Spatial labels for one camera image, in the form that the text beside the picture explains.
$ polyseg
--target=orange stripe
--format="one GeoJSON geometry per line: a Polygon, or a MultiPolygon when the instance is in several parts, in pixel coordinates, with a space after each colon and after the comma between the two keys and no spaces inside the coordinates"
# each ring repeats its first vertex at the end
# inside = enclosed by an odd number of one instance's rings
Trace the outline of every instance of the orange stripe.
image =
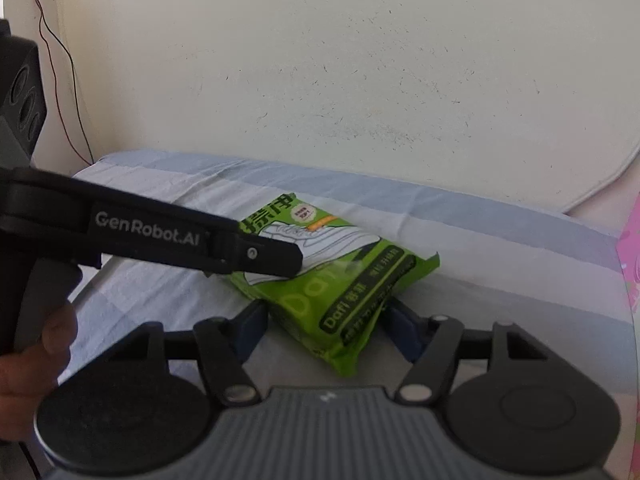
{"type": "Polygon", "coordinates": [[[316,231],[319,228],[321,228],[323,225],[328,224],[329,222],[337,219],[337,216],[333,216],[333,215],[327,215],[324,218],[321,218],[315,222],[313,222],[311,225],[306,227],[306,230],[308,231],[316,231]]]}

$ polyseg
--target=gray ribbed surface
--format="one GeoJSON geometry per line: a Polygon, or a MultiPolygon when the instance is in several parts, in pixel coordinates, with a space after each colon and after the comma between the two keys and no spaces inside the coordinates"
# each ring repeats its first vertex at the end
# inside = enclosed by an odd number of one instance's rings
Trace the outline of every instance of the gray ribbed surface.
{"type": "MultiPolygon", "coordinates": [[[[52,480],[77,478],[56,472],[52,480]]],[[[230,410],[198,449],[140,480],[517,479],[459,450],[434,415],[391,402],[381,388],[274,388],[230,410]]],[[[602,471],[562,477],[605,480],[602,471]]]]}

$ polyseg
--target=bed sheet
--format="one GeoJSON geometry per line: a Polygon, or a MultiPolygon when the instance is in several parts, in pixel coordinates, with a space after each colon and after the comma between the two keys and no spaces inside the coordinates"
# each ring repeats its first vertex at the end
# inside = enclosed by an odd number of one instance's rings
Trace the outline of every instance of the bed sheet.
{"type": "MultiPolygon", "coordinates": [[[[638,359],[616,236],[559,214],[359,174],[222,156],[142,150],[108,155],[78,178],[241,219],[283,192],[295,192],[442,267],[400,299],[423,316],[448,314],[467,326],[518,323],[616,400],[619,439],[607,469],[628,479],[638,412],[638,359]]],[[[79,337],[72,373],[139,323],[184,330],[246,304],[225,278],[188,269],[105,258],[74,304],[79,337]]],[[[382,384],[394,389],[409,368],[380,331],[360,355],[358,373],[339,378],[271,324],[246,364],[258,387],[382,384]]],[[[190,364],[174,372],[197,380],[190,364]]],[[[482,373],[460,367],[457,382],[482,373]]]]}

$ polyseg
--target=black wire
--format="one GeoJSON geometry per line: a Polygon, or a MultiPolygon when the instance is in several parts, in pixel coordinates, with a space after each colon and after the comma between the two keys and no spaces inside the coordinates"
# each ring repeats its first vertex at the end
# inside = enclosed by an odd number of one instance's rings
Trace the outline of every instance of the black wire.
{"type": "MultiPolygon", "coordinates": [[[[49,27],[49,23],[47,23],[47,19],[46,19],[45,15],[44,15],[44,10],[42,8],[42,4],[40,3],[40,0],[35,0],[35,1],[36,1],[36,5],[38,6],[38,9],[40,10],[40,19],[44,23],[44,26],[49,31],[49,34],[51,34],[53,36],[54,40],[56,40],[58,42],[58,44],[62,47],[62,49],[65,51],[67,57],[69,58],[69,62],[71,63],[71,76],[72,76],[72,79],[73,79],[73,82],[74,82],[74,99],[76,100],[76,114],[78,115],[78,123],[80,124],[80,130],[82,131],[82,136],[84,137],[84,143],[86,144],[86,147],[89,150],[89,157],[91,158],[91,162],[93,164],[93,163],[95,163],[94,153],[92,152],[91,146],[89,145],[89,140],[87,139],[86,133],[84,131],[84,124],[82,124],[82,118],[80,117],[80,106],[78,104],[78,87],[76,85],[76,65],[74,64],[74,58],[71,56],[71,53],[69,52],[69,50],[65,46],[65,44],[62,43],[60,38],[57,37],[57,35],[49,27]]],[[[43,41],[47,45],[47,50],[49,51],[49,60],[51,62],[51,69],[54,71],[54,78],[56,78],[55,69],[53,68],[53,60],[51,59],[51,50],[49,48],[49,43],[47,42],[47,40],[45,40],[44,36],[42,35],[42,32],[40,32],[40,37],[43,39],[43,41]]],[[[56,90],[56,101],[57,100],[58,100],[58,91],[56,90]]],[[[66,134],[66,138],[67,138],[69,144],[71,144],[72,149],[76,152],[76,155],[78,155],[80,158],[82,158],[82,160],[84,160],[85,163],[89,164],[89,162],[82,155],[80,155],[78,153],[78,151],[76,150],[76,148],[73,146],[73,144],[71,143],[71,139],[69,139],[68,134],[66,134]]]]}
{"type": "Polygon", "coordinates": [[[29,462],[29,467],[31,468],[31,471],[33,471],[33,475],[36,477],[36,480],[40,480],[42,478],[42,476],[40,476],[40,470],[38,469],[33,456],[31,456],[29,448],[24,442],[19,442],[18,446],[20,446],[24,457],[27,459],[27,462],[29,462]]]}

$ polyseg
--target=shoe wipes package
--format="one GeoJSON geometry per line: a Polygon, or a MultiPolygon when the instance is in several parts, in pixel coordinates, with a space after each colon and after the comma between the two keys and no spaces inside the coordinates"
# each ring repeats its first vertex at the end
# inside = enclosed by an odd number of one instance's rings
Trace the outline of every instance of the shoe wipes package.
{"type": "Polygon", "coordinates": [[[302,269],[285,279],[235,272],[232,283],[251,299],[271,302],[271,315],[341,375],[355,373],[383,304],[440,265],[424,260],[326,211],[283,194],[245,220],[252,234],[298,245],[302,269]]]}

